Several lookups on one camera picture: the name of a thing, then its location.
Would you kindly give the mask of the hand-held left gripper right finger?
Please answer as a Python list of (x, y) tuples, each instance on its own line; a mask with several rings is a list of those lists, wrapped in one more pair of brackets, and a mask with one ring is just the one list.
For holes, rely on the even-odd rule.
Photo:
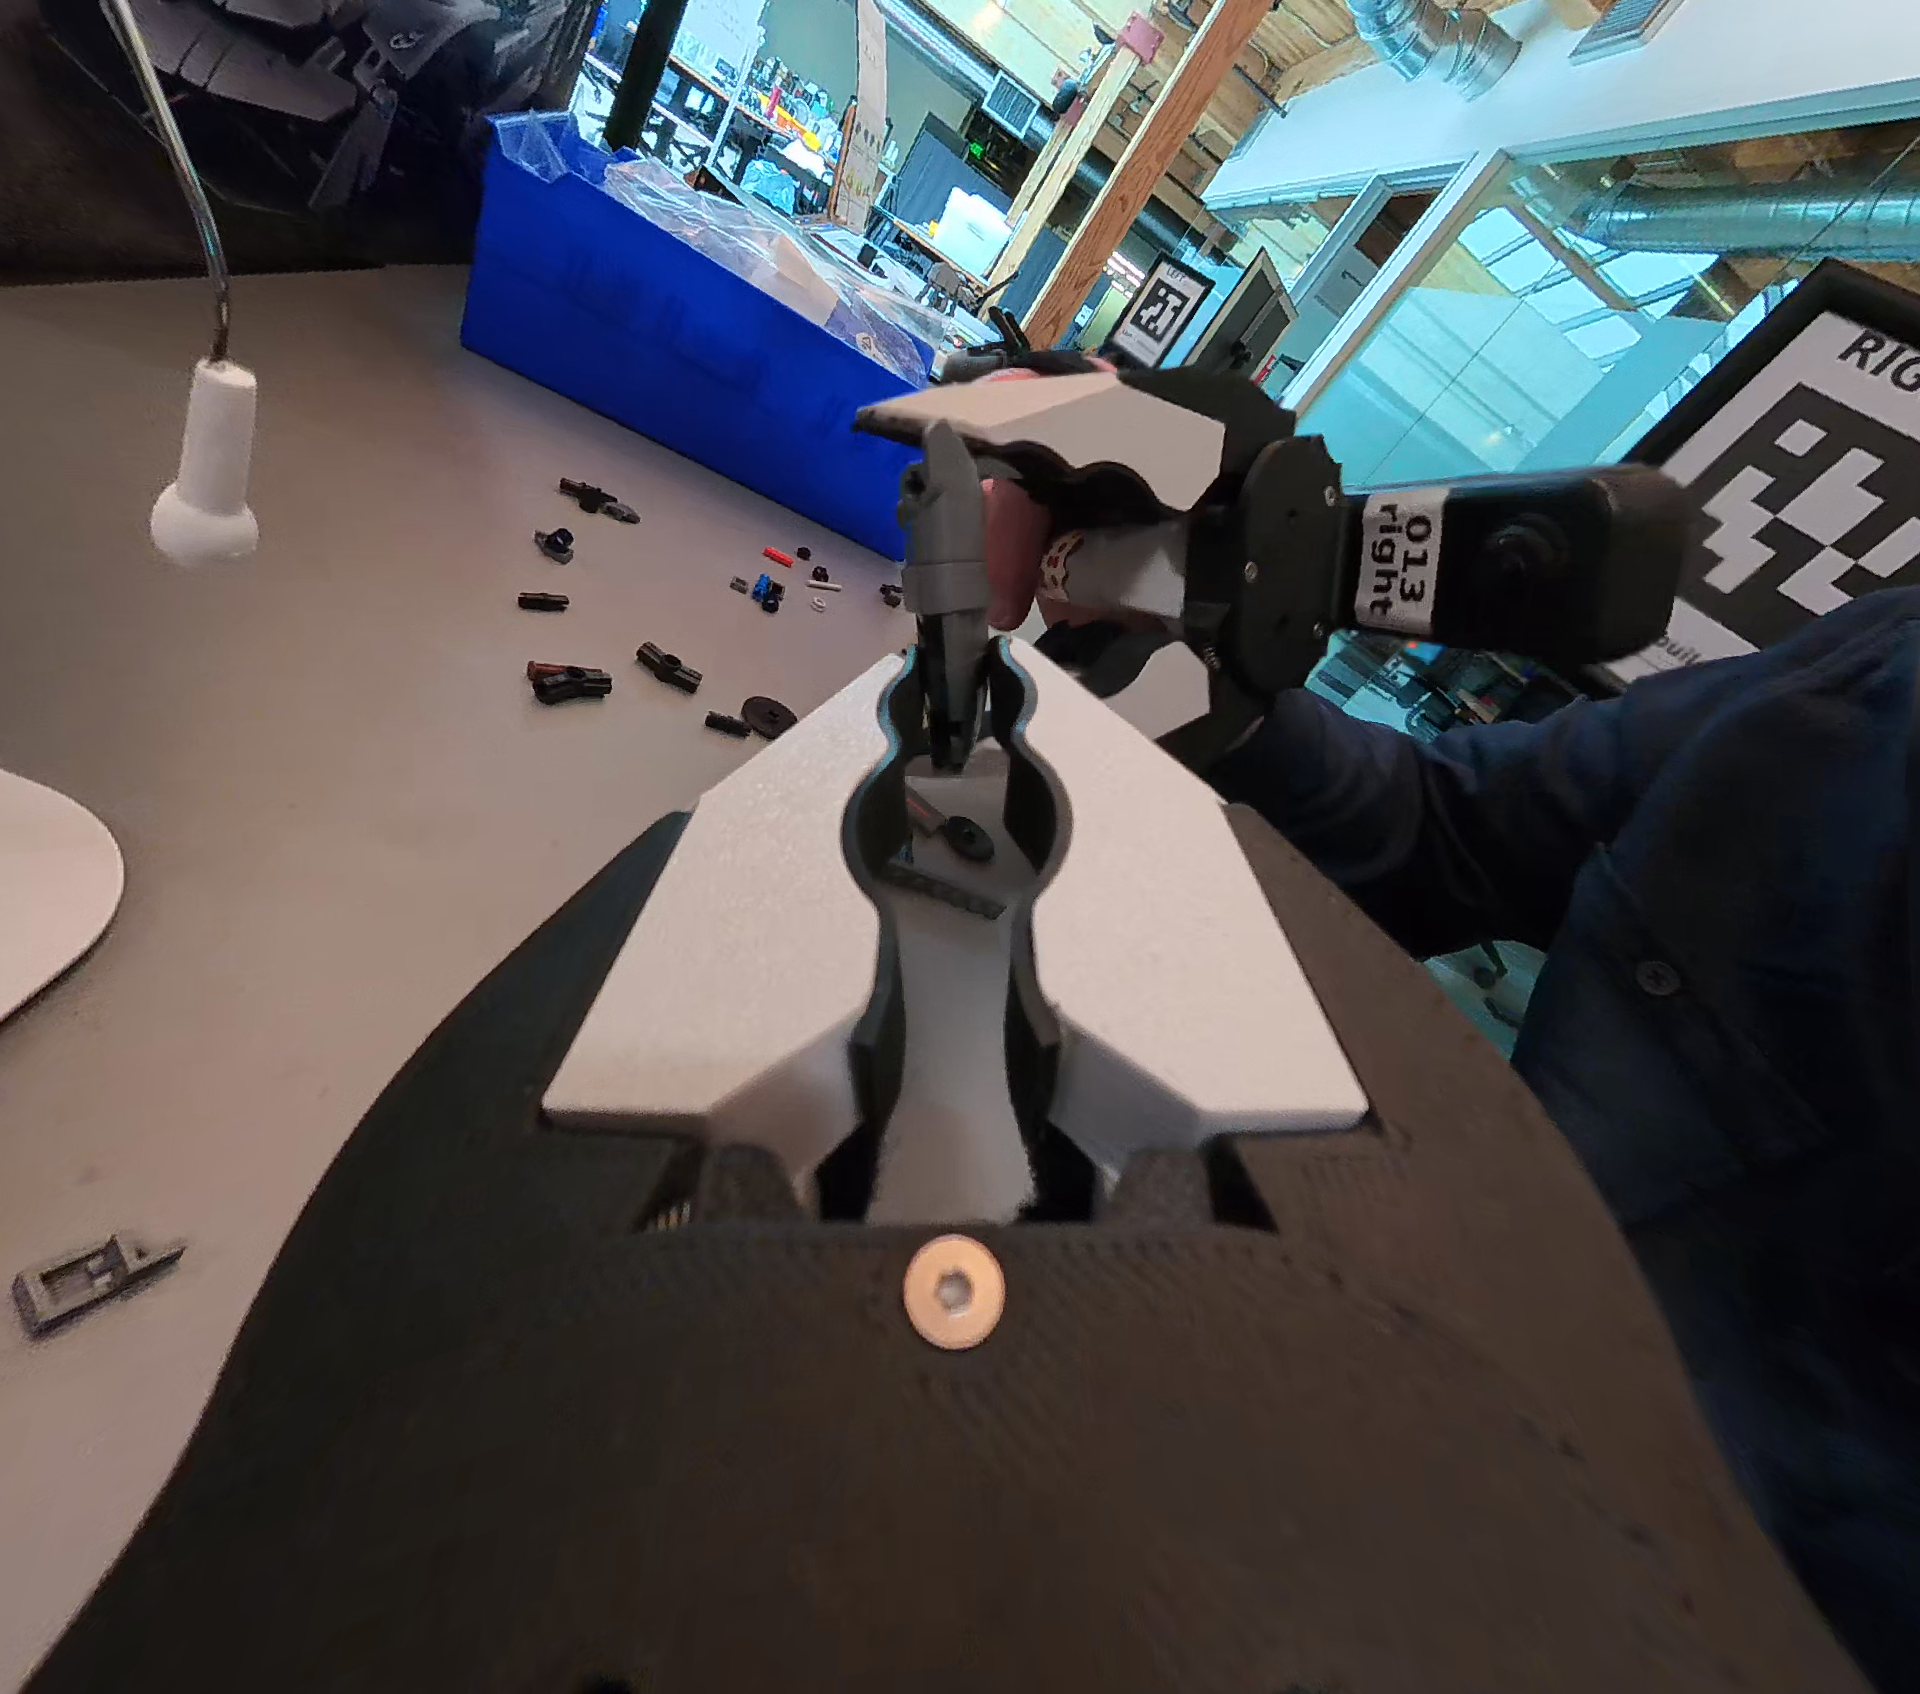
[(1038, 647), (994, 643), (1006, 1080), (1034, 1168), (1358, 1128), (1368, 1097), (1225, 804)]

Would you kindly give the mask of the dark grey lego assembly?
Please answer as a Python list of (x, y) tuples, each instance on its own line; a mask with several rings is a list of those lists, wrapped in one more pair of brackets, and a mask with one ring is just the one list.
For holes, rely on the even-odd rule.
[(951, 422), (929, 422), (922, 448), (900, 476), (902, 602), (918, 624), (927, 758), (938, 773), (959, 774), (992, 689), (985, 494)]

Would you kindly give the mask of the person's torso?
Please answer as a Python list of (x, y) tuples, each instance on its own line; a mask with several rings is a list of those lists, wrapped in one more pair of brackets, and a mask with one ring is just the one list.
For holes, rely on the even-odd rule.
[(1915, 593), (1528, 733), (1520, 1070), (1763, 1533), (1915, 1691)]

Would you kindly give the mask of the person's right forearm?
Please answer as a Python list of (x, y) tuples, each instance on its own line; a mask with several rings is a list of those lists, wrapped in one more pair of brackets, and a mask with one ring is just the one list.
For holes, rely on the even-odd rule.
[(1545, 952), (1675, 745), (1656, 689), (1417, 740), (1300, 691), (1208, 773), (1417, 962)]

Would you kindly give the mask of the small framed marker sign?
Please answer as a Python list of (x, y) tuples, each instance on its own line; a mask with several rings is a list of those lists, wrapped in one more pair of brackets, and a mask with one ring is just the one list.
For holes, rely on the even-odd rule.
[(1158, 256), (1126, 298), (1099, 356), (1122, 371), (1161, 368), (1211, 292), (1210, 272), (1176, 256)]

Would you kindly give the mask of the large framed marker sign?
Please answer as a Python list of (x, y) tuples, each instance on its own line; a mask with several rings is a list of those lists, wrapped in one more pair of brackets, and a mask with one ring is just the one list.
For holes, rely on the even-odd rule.
[(1918, 579), (1918, 300), (1823, 261), (1628, 452), (1696, 513), (1654, 643), (1621, 691), (1769, 648)]

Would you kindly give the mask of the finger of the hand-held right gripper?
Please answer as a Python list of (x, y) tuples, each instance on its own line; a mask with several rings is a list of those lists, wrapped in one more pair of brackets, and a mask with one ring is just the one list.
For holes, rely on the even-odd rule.
[(985, 378), (927, 387), (853, 415), (856, 434), (927, 450), (947, 428), (976, 474), (1035, 500), (1087, 500), (1122, 518), (1196, 508), (1222, 476), (1228, 434), (1211, 416), (1119, 378)]
[(1181, 631), (1189, 525), (1183, 516), (1058, 532), (1041, 553), (1035, 605), (1052, 624)]

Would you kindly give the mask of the white book stand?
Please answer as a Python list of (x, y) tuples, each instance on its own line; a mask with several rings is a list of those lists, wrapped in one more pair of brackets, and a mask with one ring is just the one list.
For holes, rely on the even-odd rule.
[[(176, 567), (222, 567), (258, 548), (250, 506), (258, 385), (229, 358), (227, 253), (132, 0), (95, 3), (187, 208), (209, 284), (209, 336), (187, 388), (178, 472), (156, 496), (149, 540)], [(18, 773), (1, 774), (3, 1016), (21, 1011), (95, 948), (123, 890), (123, 855), (100, 817)]]

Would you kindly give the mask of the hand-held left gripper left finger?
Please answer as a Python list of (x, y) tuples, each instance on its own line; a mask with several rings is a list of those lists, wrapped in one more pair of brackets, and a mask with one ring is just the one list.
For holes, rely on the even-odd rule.
[(549, 1122), (752, 1148), (821, 1211), (872, 1207), (904, 1073), (883, 872), (918, 730), (918, 660), (886, 654), (695, 802), (545, 1086)]

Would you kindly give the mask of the grey lego jumper plate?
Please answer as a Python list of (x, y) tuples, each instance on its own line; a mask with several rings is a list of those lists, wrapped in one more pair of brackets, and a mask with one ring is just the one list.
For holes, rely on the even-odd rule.
[(186, 1242), (147, 1245), (126, 1233), (65, 1250), (12, 1277), (12, 1308), (30, 1343), (51, 1338), (100, 1307), (171, 1273)]

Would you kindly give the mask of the white storage box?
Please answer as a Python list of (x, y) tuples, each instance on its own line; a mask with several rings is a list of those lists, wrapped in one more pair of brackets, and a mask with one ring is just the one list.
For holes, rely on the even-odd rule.
[(1012, 235), (1006, 211), (992, 199), (954, 186), (942, 204), (931, 243), (949, 267), (985, 279)]

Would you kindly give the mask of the cardboard sign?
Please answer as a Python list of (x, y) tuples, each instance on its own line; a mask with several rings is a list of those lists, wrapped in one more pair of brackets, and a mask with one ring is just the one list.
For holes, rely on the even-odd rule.
[(853, 16), (853, 93), (840, 123), (827, 219), (835, 226), (863, 237), (883, 185), (883, 153), (890, 137), (890, 27), (878, 0), (853, 0)]

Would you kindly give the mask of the person's right hand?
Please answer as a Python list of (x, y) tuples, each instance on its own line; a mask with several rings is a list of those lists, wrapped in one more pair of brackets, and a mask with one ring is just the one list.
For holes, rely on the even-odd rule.
[(988, 626), (1009, 634), (1038, 602), (1043, 557), (1055, 535), (1053, 514), (1012, 479), (979, 482), (979, 502)]

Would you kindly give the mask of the blue plastic bin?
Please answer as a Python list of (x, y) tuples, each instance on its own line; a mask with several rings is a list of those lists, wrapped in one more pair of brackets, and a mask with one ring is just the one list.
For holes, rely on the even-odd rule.
[(853, 416), (902, 378), (664, 231), (488, 146), (462, 345), (897, 560), (910, 450)]

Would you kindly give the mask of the wooden post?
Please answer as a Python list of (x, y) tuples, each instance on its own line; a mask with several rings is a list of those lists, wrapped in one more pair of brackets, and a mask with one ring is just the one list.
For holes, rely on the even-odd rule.
[(1022, 324), (1034, 349), (1052, 349), (1068, 334), (1108, 258), (1139, 219), (1272, 6), (1273, 0), (1211, 3), (1035, 294)]

